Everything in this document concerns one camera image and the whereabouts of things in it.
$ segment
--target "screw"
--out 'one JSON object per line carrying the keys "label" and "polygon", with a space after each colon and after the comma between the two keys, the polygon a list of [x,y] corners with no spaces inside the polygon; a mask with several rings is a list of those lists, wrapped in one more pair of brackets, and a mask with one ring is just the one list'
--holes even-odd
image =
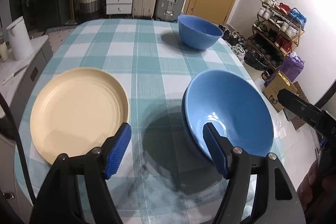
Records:
{"label": "screw", "polygon": [[99,154],[101,152],[101,148],[100,147],[95,147],[92,149],[92,153],[93,154]]}
{"label": "screw", "polygon": [[269,153],[268,154],[268,157],[271,159],[271,160],[275,160],[277,158],[277,155],[275,155],[274,153]]}
{"label": "screw", "polygon": [[234,147],[233,148],[233,152],[236,153],[236,154],[241,154],[243,152],[243,150],[240,148],[240,147]]}

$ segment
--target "bowl rim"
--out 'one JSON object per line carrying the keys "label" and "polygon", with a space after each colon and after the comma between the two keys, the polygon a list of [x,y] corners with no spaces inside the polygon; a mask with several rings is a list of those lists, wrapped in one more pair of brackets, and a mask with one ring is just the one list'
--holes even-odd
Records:
{"label": "bowl rim", "polygon": [[[189,131],[190,131],[192,137],[194,138],[195,142],[196,142],[197,145],[199,146],[199,149],[201,149],[202,152],[203,152],[207,157],[209,157],[210,160],[212,161],[212,158],[211,158],[210,153],[208,154],[208,153],[207,153],[206,151],[204,151],[204,149],[199,145],[199,141],[198,141],[198,139],[196,138],[196,134],[194,133],[194,130],[193,130],[193,129],[191,128],[191,126],[190,126],[189,115],[187,115],[187,113],[188,113],[188,104],[187,104],[187,101],[188,101],[188,97],[189,97],[190,86],[192,85],[192,83],[193,83],[199,76],[201,76],[201,75],[203,75],[203,74],[205,74],[205,73],[208,73],[208,72],[210,72],[210,71],[227,72],[227,73],[230,73],[230,74],[232,74],[232,75],[235,75],[235,76],[239,77],[240,79],[244,80],[248,85],[251,86],[251,88],[253,88],[253,89],[259,94],[259,96],[260,96],[261,100],[263,101],[263,103],[264,103],[264,105],[265,105],[265,107],[266,107],[267,110],[268,110],[268,107],[267,107],[265,101],[263,100],[263,97],[262,97],[262,95],[261,95],[261,92],[259,92],[254,86],[252,86],[249,82],[247,82],[243,77],[241,77],[240,75],[238,75],[238,74],[236,74],[236,73],[234,73],[234,72],[232,72],[232,71],[229,71],[229,70],[221,70],[221,69],[208,69],[208,70],[204,70],[204,71],[200,72],[199,74],[197,74],[197,75],[190,81],[190,83],[189,83],[187,89],[185,90],[185,99],[184,99],[184,112],[185,112],[185,118],[186,118],[186,121],[187,121],[187,124],[188,124],[188,127],[189,127]],[[274,140],[274,122],[273,122],[273,120],[272,120],[272,116],[271,116],[269,110],[268,110],[268,116],[269,116],[269,118],[270,118],[270,120],[271,120],[271,123],[272,123],[272,132],[273,132],[272,143],[273,143],[273,140]]]}
{"label": "bowl rim", "polygon": [[191,29],[191,30],[193,30],[193,31],[195,31],[195,32],[198,32],[198,33],[200,33],[200,34],[206,35],[207,37],[218,37],[218,39],[219,39],[219,38],[223,37],[223,35],[224,35],[224,32],[223,32],[218,26],[216,26],[216,25],[214,25],[214,24],[212,24],[212,25],[214,25],[218,30],[220,30],[220,31],[222,32],[222,35],[212,35],[212,34],[207,34],[207,33],[204,33],[204,32],[200,32],[199,30],[196,30],[196,29],[194,29],[194,28],[191,28],[191,27],[189,27],[189,26],[183,24],[183,23],[179,20],[180,17],[195,17],[195,18],[201,19],[202,21],[205,21],[205,22],[207,22],[207,23],[212,24],[210,21],[208,21],[208,20],[206,20],[206,19],[204,19],[204,18],[201,18],[201,17],[193,16],[193,15],[179,15],[179,16],[177,17],[177,21],[178,21],[178,23],[181,23],[184,27],[187,27],[187,28],[189,28],[189,29]]}

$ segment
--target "red shoe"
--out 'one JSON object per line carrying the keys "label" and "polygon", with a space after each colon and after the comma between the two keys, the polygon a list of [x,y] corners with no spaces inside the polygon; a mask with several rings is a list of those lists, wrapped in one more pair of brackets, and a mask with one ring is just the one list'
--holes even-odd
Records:
{"label": "red shoe", "polygon": [[291,8],[288,5],[283,4],[282,2],[280,2],[279,5],[275,5],[275,8],[277,8],[286,15],[288,15],[291,12]]}
{"label": "red shoe", "polygon": [[292,43],[285,38],[283,38],[282,40],[283,40],[283,43],[282,43],[282,46],[280,48],[280,51],[282,51],[284,54],[287,54],[292,49]]}
{"label": "red shoe", "polygon": [[274,45],[280,48],[284,42],[283,39],[283,36],[278,36],[277,40],[274,42]]}

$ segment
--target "black cable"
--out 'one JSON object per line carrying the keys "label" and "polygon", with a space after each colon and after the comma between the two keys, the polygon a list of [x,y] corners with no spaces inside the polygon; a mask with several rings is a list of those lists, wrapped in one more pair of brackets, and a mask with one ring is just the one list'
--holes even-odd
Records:
{"label": "black cable", "polygon": [[23,146],[22,146],[20,134],[19,134],[19,131],[17,130],[17,127],[15,125],[15,121],[14,121],[12,112],[9,109],[9,106],[7,105],[7,102],[6,102],[6,100],[4,99],[4,97],[2,96],[1,93],[0,93],[0,106],[2,107],[3,111],[5,112],[5,115],[8,119],[8,121],[9,121],[9,124],[11,125],[11,127],[13,129],[14,140],[16,142],[17,150],[19,152],[19,158],[20,158],[20,163],[21,163],[21,166],[22,166],[23,176],[25,178],[25,182],[26,182],[26,186],[27,186],[27,189],[28,189],[28,193],[29,193],[31,202],[34,205],[36,198],[35,198],[35,194],[34,194],[34,191],[33,191],[32,183],[30,181],[27,162],[26,162],[26,158],[25,158],[25,153],[23,151]]}

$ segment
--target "desk leg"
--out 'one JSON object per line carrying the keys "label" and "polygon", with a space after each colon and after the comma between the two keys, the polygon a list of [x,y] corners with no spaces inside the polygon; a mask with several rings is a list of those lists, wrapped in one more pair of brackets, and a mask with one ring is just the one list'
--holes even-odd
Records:
{"label": "desk leg", "polygon": [[74,0],[70,0],[70,14],[71,14],[71,19],[68,20],[65,25],[74,25],[77,24],[75,21],[75,7],[74,7]]}

